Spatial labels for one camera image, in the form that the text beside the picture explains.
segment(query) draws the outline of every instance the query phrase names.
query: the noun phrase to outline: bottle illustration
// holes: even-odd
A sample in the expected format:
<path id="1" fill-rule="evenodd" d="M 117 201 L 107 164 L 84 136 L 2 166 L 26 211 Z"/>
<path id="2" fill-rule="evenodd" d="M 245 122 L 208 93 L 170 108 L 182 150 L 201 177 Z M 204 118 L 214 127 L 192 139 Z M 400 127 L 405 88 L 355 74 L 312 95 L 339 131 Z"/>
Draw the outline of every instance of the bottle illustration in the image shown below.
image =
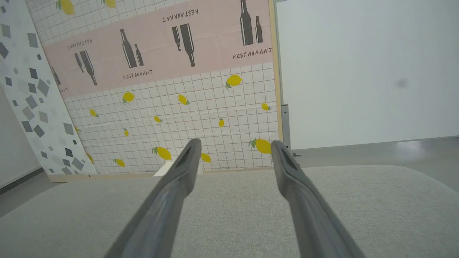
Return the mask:
<path id="1" fill-rule="evenodd" d="M 54 67 L 51 67 L 51 71 L 53 72 L 53 77 L 54 77 L 54 80 L 56 80 L 57 85 L 61 85 L 61 81 L 59 80 L 57 73 L 54 71 Z"/>
<path id="2" fill-rule="evenodd" d="M 253 34 L 252 34 L 252 20 L 250 14 L 247 12 L 246 0 L 241 0 L 241 33 L 242 33 L 242 44 L 252 45 Z"/>
<path id="3" fill-rule="evenodd" d="M 263 42 L 263 32 L 261 31 L 261 25 L 260 25 L 260 19 L 257 18 L 257 24 L 255 26 L 255 36 L 257 38 L 257 43 L 262 43 Z"/>
<path id="4" fill-rule="evenodd" d="M 195 66 L 195 57 L 193 52 L 195 51 L 195 46 L 193 45 L 193 37 L 191 36 L 190 24 L 180 25 L 180 31 L 182 32 L 183 47 L 185 48 L 188 57 L 190 58 L 191 67 Z"/>
<path id="5" fill-rule="evenodd" d="M 180 51 L 180 35 L 179 35 L 179 29 L 177 26 L 172 27 L 172 33 L 174 34 L 174 41 L 177 44 L 177 48 Z"/>
<path id="6" fill-rule="evenodd" d="M 80 60 L 80 57 L 78 56 L 78 53 L 75 53 L 75 59 L 77 60 L 77 64 L 78 64 L 78 66 L 80 67 L 81 72 L 84 73 L 84 71 L 83 71 L 83 65 L 81 64 L 81 60 Z"/>
<path id="7" fill-rule="evenodd" d="M 91 76 L 91 79 L 92 79 L 92 82 L 94 83 L 94 86 L 96 86 L 97 82 L 96 82 L 95 76 L 94 76 L 94 67 L 92 66 L 91 59 L 89 58 L 88 52 L 86 50 L 85 51 L 81 51 L 80 55 L 81 55 L 81 59 L 83 60 L 83 64 L 84 64 L 84 67 L 86 68 L 86 71 Z"/>
<path id="8" fill-rule="evenodd" d="M 137 56 L 137 61 L 139 62 L 139 66 L 143 66 L 143 59 L 142 59 L 142 54 L 139 51 L 139 48 L 137 47 L 137 44 L 134 44 L 135 47 L 135 55 Z"/>
<path id="9" fill-rule="evenodd" d="M 135 62 L 134 52 L 132 51 L 131 44 L 126 38 L 126 33 L 124 32 L 123 28 L 120 29 L 119 31 L 121 32 L 121 38 L 123 39 L 124 56 L 126 56 L 126 61 L 128 62 L 129 68 L 137 67 L 137 63 Z"/>

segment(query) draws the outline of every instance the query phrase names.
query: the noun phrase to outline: black baseboard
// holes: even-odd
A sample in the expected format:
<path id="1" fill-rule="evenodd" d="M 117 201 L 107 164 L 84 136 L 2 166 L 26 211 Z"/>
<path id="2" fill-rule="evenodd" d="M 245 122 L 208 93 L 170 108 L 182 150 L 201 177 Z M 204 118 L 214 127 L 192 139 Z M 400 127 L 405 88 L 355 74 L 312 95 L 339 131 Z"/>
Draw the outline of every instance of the black baseboard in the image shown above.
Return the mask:
<path id="1" fill-rule="evenodd" d="M 11 184 L 5 185 L 4 187 L 2 187 L 2 188 L 0 189 L 0 195 L 2 195 L 2 194 L 4 194 L 4 193 L 8 192 L 9 190 L 15 188 L 16 186 L 18 186 L 18 185 L 24 183 L 25 181 L 31 179 L 32 177 L 34 177 L 34 176 L 36 176 L 36 175 L 38 175 L 38 174 L 40 174 L 40 173 L 42 173 L 42 172 L 44 172 L 44 171 L 45 171 L 45 170 L 44 170 L 43 168 L 39 168 L 39 169 L 33 171 L 32 173 L 29 173 L 29 174 L 27 174 L 27 175 L 21 177 L 20 179 L 18 179 L 18 180 L 16 180 L 16 181 L 12 182 Z"/>

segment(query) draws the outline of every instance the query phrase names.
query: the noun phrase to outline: gray floor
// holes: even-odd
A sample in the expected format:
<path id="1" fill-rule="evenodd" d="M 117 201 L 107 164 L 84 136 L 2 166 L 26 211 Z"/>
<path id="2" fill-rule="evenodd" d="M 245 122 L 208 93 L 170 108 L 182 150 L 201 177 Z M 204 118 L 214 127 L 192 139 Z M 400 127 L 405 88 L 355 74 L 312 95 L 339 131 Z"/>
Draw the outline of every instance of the gray floor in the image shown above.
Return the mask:
<path id="1" fill-rule="evenodd" d="M 459 192 L 459 138 L 376 143 L 296 150 L 303 168 L 343 165 L 397 165 L 412 168 Z M 0 217 L 58 185 L 44 173 L 0 195 Z"/>

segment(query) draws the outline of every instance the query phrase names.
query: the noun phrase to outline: lemon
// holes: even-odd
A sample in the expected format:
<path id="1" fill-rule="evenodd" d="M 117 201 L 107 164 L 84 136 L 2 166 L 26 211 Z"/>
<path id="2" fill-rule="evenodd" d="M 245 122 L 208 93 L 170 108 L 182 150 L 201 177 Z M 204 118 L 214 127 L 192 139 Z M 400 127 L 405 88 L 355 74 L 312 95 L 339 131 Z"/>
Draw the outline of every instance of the lemon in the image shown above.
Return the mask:
<path id="1" fill-rule="evenodd" d="M 186 97 L 179 94 L 179 101 L 180 103 L 182 103 L 183 105 L 189 105 L 190 104 L 190 101 L 186 100 Z"/>
<path id="2" fill-rule="evenodd" d="M 125 167 L 124 162 L 123 162 L 121 159 L 115 158 L 113 161 L 114 161 L 116 164 L 118 164 L 118 166 L 120 166 L 120 167 Z"/>
<path id="3" fill-rule="evenodd" d="M 252 145 L 252 148 L 257 147 L 257 150 L 264 154 L 271 154 L 271 144 L 267 140 L 263 139 L 253 139 L 249 142 L 249 147 Z"/>
<path id="4" fill-rule="evenodd" d="M 231 75 L 228 80 L 226 80 L 226 89 L 229 90 L 231 87 L 238 86 L 242 81 L 242 78 L 239 75 Z"/>
<path id="5" fill-rule="evenodd" d="M 94 159 L 92 159 L 91 155 L 90 155 L 90 154 L 88 154 L 88 153 L 87 153 L 86 155 L 88 155 L 88 158 L 89 158 L 89 160 L 91 161 L 91 163 L 93 163 L 93 164 L 94 164 Z"/>
<path id="6" fill-rule="evenodd" d="M 123 104 L 126 105 L 126 103 L 128 102 L 131 102 L 134 100 L 134 94 L 130 93 L 130 92 L 126 92 L 124 95 L 123 95 Z"/>
<path id="7" fill-rule="evenodd" d="M 116 0 L 101 0 L 103 4 L 106 4 L 108 8 L 116 8 Z"/>
<path id="8" fill-rule="evenodd" d="M 261 108 L 262 108 L 263 110 L 266 110 L 266 111 L 271 110 L 271 107 L 268 106 L 268 104 L 266 104 L 266 103 L 262 103 L 262 104 L 261 104 Z"/>
<path id="9" fill-rule="evenodd" d="M 89 113 L 91 114 L 91 116 L 93 116 L 93 117 L 95 117 L 95 118 L 99 116 L 99 115 L 96 113 L 96 111 L 95 111 L 94 109 L 92 109 L 92 108 L 89 109 Z"/>
<path id="10" fill-rule="evenodd" d="M 164 149 L 161 147 L 155 147 L 153 150 L 151 150 L 151 152 L 159 155 L 165 160 L 172 160 L 171 153 L 167 149 Z"/>
<path id="11" fill-rule="evenodd" d="M 56 2 L 56 9 L 61 11 L 64 10 L 64 13 L 67 15 L 75 14 L 75 9 L 70 0 L 58 0 Z"/>
<path id="12" fill-rule="evenodd" d="M 209 154 L 201 153 L 201 158 L 202 158 L 202 161 L 207 162 L 207 163 L 210 163 L 210 156 L 209 156 Z"/>

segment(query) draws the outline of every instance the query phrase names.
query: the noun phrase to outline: pink banner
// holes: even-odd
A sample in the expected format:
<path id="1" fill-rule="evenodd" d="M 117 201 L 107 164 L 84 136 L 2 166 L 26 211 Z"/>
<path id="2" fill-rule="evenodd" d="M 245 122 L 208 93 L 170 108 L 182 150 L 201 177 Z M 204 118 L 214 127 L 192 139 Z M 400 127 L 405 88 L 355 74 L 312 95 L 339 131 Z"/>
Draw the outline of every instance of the pink banner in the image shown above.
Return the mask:
<path id="1" fill-rule="evenodd" d="M 46 46 L 63 98 L 272 61 L 267 0 L 195 0 Z"/>

